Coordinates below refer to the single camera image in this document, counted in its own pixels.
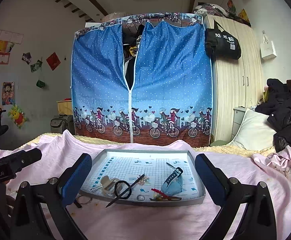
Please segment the small wooden cabinet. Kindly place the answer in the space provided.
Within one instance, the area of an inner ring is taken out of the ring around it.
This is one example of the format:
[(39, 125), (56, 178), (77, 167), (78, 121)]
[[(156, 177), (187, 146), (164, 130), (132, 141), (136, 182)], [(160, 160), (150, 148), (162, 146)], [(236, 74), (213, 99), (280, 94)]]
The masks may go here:
[(72, 115), (72, 100), (61, 100), (56, 102), (58, 114)]

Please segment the anime wall poster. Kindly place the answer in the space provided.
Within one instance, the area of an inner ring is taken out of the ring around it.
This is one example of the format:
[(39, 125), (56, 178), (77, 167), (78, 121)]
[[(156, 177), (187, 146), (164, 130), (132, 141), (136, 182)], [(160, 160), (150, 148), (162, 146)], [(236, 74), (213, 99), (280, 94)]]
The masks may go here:
[(3, 82), (2, 105), (13, 105), (15, 103), (14, 82)]

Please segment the white pillow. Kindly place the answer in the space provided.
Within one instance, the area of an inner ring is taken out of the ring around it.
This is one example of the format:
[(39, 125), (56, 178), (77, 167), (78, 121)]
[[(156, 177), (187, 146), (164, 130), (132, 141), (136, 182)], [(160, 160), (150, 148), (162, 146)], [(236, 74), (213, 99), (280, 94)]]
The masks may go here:
[(268, 118), (268, 115), (247, 109), (237, 134), (228, 145), (255, 151), (272, 147), (276, 131)]

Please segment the black puffer jacket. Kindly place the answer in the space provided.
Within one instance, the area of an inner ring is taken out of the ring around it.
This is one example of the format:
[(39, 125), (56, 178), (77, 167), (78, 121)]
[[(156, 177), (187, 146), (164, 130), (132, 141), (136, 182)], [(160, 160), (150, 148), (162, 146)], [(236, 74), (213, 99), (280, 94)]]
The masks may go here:
[(267, 100), (259, 104), (255, 111), (268, 116), (267, 122), (276, 133), (273, 143), (276, 152), (291, 147), (291, 90), (278, 79), (267, 80)]

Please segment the red square wall decoration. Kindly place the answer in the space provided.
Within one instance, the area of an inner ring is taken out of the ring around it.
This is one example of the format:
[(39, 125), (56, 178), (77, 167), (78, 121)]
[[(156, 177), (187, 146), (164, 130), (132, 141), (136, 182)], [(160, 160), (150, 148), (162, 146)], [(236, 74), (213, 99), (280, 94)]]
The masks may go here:
[(52, 53), (49, 57), (47, 57), (46, 61), (52, 71), (54, 71), (61, 63), (56, 52)]

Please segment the grey bedside cabinet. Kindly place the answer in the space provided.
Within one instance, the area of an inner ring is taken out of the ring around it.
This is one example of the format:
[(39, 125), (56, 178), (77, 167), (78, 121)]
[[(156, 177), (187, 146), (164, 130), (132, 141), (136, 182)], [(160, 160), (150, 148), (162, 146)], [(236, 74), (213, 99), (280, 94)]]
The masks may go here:
[(231, 131), (231, 140), (235, 137), (237, 134), (240, 125), (242, 123), (242, 120), (245, 115), (246, 108), (243, 106), (235, 107), (233, 109), (233, 123), (232, 123), (232, 131)]

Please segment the yellow cartoon wall sticker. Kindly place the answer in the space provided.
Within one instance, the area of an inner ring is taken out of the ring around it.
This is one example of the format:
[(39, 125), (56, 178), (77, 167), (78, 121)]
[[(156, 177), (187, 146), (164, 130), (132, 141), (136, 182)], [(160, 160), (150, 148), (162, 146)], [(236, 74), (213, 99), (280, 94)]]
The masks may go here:
[(25, 116), (24, 111), (22, 111), (22, 109), (17, 104), (13, 104), (11, 109), (8, 111), (8, 116), (18, 127), (18, 129), (21, 129), (24, 123), (28, 121), (28, 118)]

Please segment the white paper gift bag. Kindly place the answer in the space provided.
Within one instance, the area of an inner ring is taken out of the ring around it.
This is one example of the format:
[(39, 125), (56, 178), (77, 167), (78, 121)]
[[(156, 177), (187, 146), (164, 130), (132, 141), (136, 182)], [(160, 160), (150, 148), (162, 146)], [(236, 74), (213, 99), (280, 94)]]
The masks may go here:
[(277, 53), (276, 53), (273, 41), (269, 40), (264, 30), (262, 31), (262, 35), (263, 35), (263, 40), (262, 40), (262, 43), (260, 44), (261, 58), (263, 60), (276, 58)]

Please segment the grey tray with grid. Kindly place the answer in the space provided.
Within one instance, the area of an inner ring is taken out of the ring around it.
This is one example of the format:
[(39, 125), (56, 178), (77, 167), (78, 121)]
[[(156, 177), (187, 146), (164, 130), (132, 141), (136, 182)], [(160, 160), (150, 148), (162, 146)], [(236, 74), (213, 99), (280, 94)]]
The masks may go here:
[(103, 150), (80, 189), (82, 195), (104, 201), (132, 189), (120, 204), (189, 206), (201, 204), (205, 187), (190, 151)]

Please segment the silver rhinestone brooch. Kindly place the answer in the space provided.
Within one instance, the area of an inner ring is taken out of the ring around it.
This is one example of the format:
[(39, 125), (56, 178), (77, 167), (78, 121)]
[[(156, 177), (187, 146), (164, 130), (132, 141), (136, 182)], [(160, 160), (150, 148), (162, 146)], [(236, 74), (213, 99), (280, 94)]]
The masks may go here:
[(139, 176), (138, 178), (140, 178), (140, 180), (137, 182), (138, 185), (149, 186), (152, 184), (149, 176), (144, 176), (142, 178)]

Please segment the green wall ornament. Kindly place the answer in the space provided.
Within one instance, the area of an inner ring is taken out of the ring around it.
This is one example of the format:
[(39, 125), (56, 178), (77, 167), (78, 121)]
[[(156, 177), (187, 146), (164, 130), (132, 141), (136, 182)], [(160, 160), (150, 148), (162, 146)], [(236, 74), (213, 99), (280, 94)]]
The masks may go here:
[(45, 88), (46, 87), (46, 83), (41, 81), (41, 80), (38, 80), (37, 83), (36, 83), (36, 86), (39, 87), (39, 88)]

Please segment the silver hair barrette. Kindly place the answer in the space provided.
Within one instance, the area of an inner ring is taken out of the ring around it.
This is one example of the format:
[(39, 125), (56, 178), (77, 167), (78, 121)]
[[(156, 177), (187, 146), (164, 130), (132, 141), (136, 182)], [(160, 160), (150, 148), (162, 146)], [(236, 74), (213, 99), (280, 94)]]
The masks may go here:
[(102, 188), (103, 188), (103, 185), (101, 183), (98, 183), (96, 185), (93, 185), (93, 187), (91, 188), (91, 192), (101, 190)]

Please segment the black tote bag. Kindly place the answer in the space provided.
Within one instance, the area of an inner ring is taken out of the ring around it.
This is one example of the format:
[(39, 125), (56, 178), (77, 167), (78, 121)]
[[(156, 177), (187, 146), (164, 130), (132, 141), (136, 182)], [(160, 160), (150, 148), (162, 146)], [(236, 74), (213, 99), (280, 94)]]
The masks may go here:
[(237, 38), (228, 33), (216, 20), (213, 28), (205, 30), (205, 52), (208, 56), (221, 56), (230, 60), (241, 58), (241, 46)]

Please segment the pink floral bed sheet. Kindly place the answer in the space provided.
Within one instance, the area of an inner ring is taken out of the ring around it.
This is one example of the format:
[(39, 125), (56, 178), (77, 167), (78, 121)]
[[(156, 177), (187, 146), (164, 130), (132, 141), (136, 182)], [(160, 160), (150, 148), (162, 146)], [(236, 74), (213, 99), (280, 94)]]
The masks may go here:
[[(8, 183), (8, 194), (14, 194), (23, 181), (41, 184), (60, 176), (82, 153), (95, 158), (106, 148), (155, 149), (154, 145), (143, 144), (88, 144), (67, 132), (51, 141), (43, 135), (37, 144), (22, 149), (27, 151), (35, 147), (42, 151), (41, 160), (24, 168)], [(206, 156), (228, 177), (235, 177), (243, 184), (255, 185), (260, 181), (267, 184), (275, 210), (277, 237), (286, 239), (291, 233), (291, 181), (277, 170), (256, 164), (248, 157), (215, 152), (206, 152)], [(104, 201), (92, 200), (81, 209), (70, 205), (68, 210), (88, 239), (198, 239), (217, 215), (219, 207), (206, 196), (202, 204), (192, 206), (114, 204), (106, 207)]]

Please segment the light wooden wardrobe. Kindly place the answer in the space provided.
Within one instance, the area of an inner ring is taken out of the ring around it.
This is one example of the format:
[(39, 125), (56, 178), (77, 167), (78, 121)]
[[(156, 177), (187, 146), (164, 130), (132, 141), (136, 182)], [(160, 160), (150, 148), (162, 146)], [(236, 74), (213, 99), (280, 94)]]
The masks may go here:
[(207, 15), (206, 28), (213, 28), (217, 21), (232, 36), (237, 38), (241, 47), (241, 57), (229, 60), (213, 57), (213, 110), (212, 135), (214, 140), (232, 140), (234, 108), (255, 106), (262, 97), (263, 73), (260, 45), (251, 27), (228, 18)]

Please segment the blue fabric wardrobe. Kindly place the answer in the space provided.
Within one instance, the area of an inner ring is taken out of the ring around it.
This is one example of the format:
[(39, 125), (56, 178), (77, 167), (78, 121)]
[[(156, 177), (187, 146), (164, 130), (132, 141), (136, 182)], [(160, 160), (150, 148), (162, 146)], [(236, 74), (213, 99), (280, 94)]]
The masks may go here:
[(210, 143), (212, 64), (203, 18), (154, 13), (75, 33), (71, 92), (77, 135), (164, 146)]

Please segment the grey suitcase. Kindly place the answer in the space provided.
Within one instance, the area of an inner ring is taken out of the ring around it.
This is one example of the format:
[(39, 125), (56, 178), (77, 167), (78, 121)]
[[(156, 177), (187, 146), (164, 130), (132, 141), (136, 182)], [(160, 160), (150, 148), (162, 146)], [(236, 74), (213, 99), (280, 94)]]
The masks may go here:
[(59, 114), (50, 121), (50, 131), (62, 134), (65, 130), (75, 135), (74, 120), (72, 115)]

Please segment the beige square hair claw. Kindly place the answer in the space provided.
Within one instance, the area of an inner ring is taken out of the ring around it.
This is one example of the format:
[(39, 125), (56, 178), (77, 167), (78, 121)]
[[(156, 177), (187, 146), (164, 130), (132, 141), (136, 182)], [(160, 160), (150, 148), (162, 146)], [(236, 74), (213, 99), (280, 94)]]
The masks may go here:
[(119, 182), (119, 179), (117, 178), (110, 179), (107, 175), (103, 176), (100, 180), (102, 194), (106, 196), (113, 196), (115, 192), (114, 186), (117, 182)]

